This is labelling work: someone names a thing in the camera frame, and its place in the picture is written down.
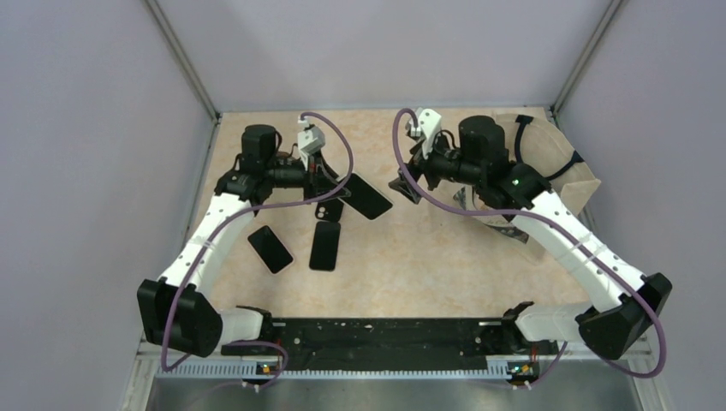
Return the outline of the black phone case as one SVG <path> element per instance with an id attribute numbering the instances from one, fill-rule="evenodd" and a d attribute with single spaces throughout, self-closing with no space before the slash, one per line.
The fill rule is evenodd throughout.
<path id="1" fill-rule="evenodd" d="M 339 199 L 321 201 L 317 203 L 314 215 L 320 221 L 339 223 L 343 209 L 344 203 Z"/>

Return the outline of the pink cased phone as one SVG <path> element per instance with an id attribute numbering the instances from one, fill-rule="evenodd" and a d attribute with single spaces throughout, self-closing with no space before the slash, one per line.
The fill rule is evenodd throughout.
<path id="1" fill-rule="evenodd" d="M 375 220 L 393 207 L 387 197 L 356 173 L 349 177 L 342 191 L 340 200 L 367 220 Z"/>

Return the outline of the black smartphone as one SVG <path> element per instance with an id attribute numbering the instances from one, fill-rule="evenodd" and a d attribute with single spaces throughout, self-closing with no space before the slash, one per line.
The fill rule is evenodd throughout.
<path id="1" fill-rule="evenodd" d="M 334 271 L 336 268 L 341 225 L 319 221 L 316 224 L 309 268 L 313 271 Z"/>

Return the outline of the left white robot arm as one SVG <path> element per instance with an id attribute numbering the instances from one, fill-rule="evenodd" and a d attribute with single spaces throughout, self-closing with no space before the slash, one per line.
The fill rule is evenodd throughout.
<path id="1" fill-rule="evenodd" d="M 245 127 L 241 152 L 217 180 L 197 229 L 172 264 L 137 290 L 149 343 L 199 357 L 239 340 L 255 354 L 271 349 L 275 332 L 264 324 L 262 310 L 237 307 L 219 312 L 206 296 L 237 238 L 266 207 L 274 189 L 299 188 L 305 204 L 345 194 L 324 161 L 323 131 L 307 120 L 299 124 L 296 158 L 281 152 L 282 136 L 271 125 Z"/>

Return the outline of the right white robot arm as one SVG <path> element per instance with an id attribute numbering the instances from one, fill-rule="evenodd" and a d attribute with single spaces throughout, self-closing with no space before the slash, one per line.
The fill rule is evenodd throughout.
<path id="1" fill-rule="evenodd" d="M 662 273 L 645 274 L 600 241 L 563 203 L 532 166 L 515 162 L 503 129 L 489 116 L 459 122 L 453 146 L 432 110 L 410 111 L 410 159 L 400 152 L 399 176 L 390 185 L 411 201 L 430 199 L 440 182 L 470 187 L 485 203 L 482 215 L 502 216 L 539 243 L 586 291 L 586 301 L 561 306 L 527 303 L 502 329 L 504 346 L 524 353 L 536 342 L 585 344 L 606 360 L 617 360 L 647 331 L 659 352 L 667 345 L 659 315 L 672 290 Z"/>

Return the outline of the white cased phone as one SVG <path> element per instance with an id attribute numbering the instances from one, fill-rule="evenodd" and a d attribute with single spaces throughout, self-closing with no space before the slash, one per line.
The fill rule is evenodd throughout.
<path id="1" fill-rule="evenodd" d="M 273 275 L 281 273 L 294 262 L 292 253 L 268 225 L 255 230 L 247 241 Z"/>

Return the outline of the printed paper packet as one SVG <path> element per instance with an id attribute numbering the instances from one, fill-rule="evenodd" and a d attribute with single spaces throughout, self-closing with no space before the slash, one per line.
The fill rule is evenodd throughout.
<path id="1" fill-rule="evenodd" d="M 461 186 L 461 188 L 454 193 L 453 200 L 462 210 L 466 211 L 489 211 L 491 209 L 473 191 L 473 188 L 467 186 Z M 502 215 L 477 216 L 474 217 L 474 219 L 487 227 L 494 229 L 499 234 L 507 236 L 510 239 L 517 240 L 523 244 L 526 244 L 529 240 L 529 235 L 527 233 L 516 228 Z"/>

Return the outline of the beige tote bag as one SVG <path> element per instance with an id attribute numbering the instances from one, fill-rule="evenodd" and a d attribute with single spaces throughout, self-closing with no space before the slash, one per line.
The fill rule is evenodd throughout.
<path id="1" fill-rule="evenodd" d="M 546 177 L 565 206 L 579 215 L 601 181 L 564 133 L 551 122 L 524 114 L 496 114 L 510 158 Z"/>

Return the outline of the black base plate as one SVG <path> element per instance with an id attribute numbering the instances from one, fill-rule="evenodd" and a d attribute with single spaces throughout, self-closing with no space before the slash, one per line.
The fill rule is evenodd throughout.
<path id="1" fill-rule="evenodd" d="M 265 314 L 262 346 L 222 346 L 225 356 L 280 355 L 288 371 L 434 372 L 485 370 L 496 356 L 556 354 L 554 342 L 529 342 L 506 318 L 274 318 Z"/>

